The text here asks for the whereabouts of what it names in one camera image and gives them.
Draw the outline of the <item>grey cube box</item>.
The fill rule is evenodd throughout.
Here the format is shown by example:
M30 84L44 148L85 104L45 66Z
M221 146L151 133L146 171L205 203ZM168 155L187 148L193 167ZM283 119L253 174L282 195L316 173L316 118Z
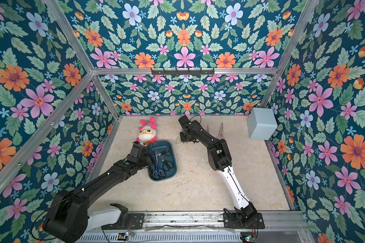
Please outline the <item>grey cube box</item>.
M269 108L253 108L247 120L250 139L269 140L276 131L278 124L274 113Z

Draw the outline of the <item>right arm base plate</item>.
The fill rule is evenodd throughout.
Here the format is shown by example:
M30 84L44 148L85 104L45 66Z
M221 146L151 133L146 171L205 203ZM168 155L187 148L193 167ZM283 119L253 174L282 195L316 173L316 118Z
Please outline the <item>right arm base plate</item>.
M258 212L231 212L223 209L224 227L231 229L265 229L263 216Z

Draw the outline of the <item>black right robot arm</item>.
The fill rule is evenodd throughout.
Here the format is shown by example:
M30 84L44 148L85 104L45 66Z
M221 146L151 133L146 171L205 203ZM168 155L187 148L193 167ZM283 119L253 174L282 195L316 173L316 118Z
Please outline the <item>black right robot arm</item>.
M181 116L178 122L182 128L180 132L181 142L200 142L206 147L210 167L222 177L232 197L237 222L246 225L257 217L256 208L244 193L235 175L232 167L232 156L222 134L219 133L218 137L212 136L199 121L189 119L185 115Z

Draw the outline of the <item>pink handled scissors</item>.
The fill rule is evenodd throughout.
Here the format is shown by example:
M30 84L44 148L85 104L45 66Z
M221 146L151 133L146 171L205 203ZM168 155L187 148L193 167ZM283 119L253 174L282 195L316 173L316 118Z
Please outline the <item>pink handled scissors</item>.
M221 123L221 125L220 125L219 134L217 136L217 139L219 139L219 140L224 139L224 124L223 123Z

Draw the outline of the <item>teal plastic storage box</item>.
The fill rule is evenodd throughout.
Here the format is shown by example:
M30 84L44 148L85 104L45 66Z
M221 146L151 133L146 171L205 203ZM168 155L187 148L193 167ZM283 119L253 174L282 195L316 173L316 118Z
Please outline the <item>teal plastic storage box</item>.
M147 145L147 148L149 150L149 154L150 154L151 159L153 161L153 164L148 167L148 176L149 176L149 178L153 181L162 181L162 180L166 180L166 179L169 179L169 178L173 177L177 172L177 165L176 165L174 151L173 151L173 147L172 147L171 143L169 141L162 140L162 141L154 142L154 143L151 143L151 144ZM163 152L165 148L170 149L171 156L166 157L166 159L173 163L174 168L171 169L168 172L165 171L165 174L166 174L165 178L163 178L163 179L154 178L153 175L152 175L152 172L155 169L155 164L154 164L155 154L157 154L157 153L159 154L160 152ZM161 159L160 159L159 156L158 156L158 162L159 162L160 167L162 168L162 162L161 162Z

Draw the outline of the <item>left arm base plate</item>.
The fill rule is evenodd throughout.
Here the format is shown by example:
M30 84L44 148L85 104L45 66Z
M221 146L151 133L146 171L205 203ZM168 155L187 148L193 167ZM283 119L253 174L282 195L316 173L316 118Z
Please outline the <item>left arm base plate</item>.
M138 230L142 229L144 224L143 213L127 213L118 219L117 223L106 226L108 230Z

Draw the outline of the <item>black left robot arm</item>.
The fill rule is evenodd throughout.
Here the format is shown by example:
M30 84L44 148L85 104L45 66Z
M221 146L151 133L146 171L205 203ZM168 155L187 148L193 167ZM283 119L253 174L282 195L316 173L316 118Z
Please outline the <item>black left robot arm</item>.
M119 183L152 163L148 148L134 142L126 158L106 172L71 191L60 191L52 201L43 223L46 233L66 243L74 243L88 230L102 226L101 217L92 217L89 207Z

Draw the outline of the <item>black hook rail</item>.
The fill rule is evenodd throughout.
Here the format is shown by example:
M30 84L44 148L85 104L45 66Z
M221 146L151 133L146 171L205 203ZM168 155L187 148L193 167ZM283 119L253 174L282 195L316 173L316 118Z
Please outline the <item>black hook rail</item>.
M192 76L202 76L202 75L214 75L214 68L151 68L151 75L192 75Z

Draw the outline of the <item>pink white plush doll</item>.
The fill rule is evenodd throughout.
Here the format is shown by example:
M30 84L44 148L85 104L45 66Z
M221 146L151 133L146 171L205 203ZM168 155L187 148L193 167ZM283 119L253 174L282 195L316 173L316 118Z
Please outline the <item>pink white plush doll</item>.
M149 120L142 119L140 123L137 141L144 145L155 142L157 140L156 119L154 117Z

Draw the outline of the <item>large black scissors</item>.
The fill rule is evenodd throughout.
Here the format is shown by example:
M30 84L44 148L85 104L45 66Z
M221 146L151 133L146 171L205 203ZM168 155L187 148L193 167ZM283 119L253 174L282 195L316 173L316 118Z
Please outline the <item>large black scissors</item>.
M174 165L171 161L168 161L166 159L166 157L171 156L171 152L169 148L165 148L163 152L159 153L159 157L161 159L162 162L162 169L166 172L170 171L171 169L174 168Z

